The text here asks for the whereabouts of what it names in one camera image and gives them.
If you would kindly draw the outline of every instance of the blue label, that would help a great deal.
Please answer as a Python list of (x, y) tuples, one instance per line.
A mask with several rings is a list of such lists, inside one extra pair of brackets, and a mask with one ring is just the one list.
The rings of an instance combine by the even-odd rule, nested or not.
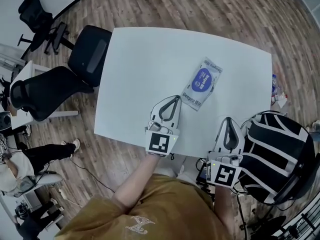
[(191, 87), (195, 92), (205, 92), (209, 89), (212, 77), (208, 69), (201, 68), (192, 81)]

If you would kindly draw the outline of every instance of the white desk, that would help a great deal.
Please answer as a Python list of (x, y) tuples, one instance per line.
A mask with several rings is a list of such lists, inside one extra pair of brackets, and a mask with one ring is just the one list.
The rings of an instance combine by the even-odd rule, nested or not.
[(271, 54), (200, 32), (115, 28), (99, 87), (94, 133), (144, 147), (152, 108), (166, 97), (180, 95), (204, 57), (223, 72), (198, 112), (182, 103), (173, 153), (207, 157), (225, 117), (242, 124), (270, 109)]
[[(40, 73), (44, 73), (49, 71), (51, 68), (40, 66), (33, 64), (32, 60), (30, 60), (24, 68), (21, 70), (21, 72), (16, 76), (16, 78), (12, 81), (10, 85), (10, 89), (12, 85), (18, 81), (18, 80), (26, 80), (29, 78), (32, 78), (36, 76), (36, 71), (39, 71)], [(12, 129), (18, 128), (20, 126), (24, 125), (32, 125), (32, 124), (39, 124), (39, 123), (45, 123), (49, 121), (49, 118), (56, 118), (56, 117), (67, 117), (67, 116), (76, 116), (79, 115), (78, 111), (55, 111), (53, 112), (47, 120), (44, 120), (42, 122), (38, 122), (34, 120), (34, 118), (31, 116), (29, 112), (24, 112), (22, 109), (17, 110), (16, 116), (11, 115), (11, 126)]]

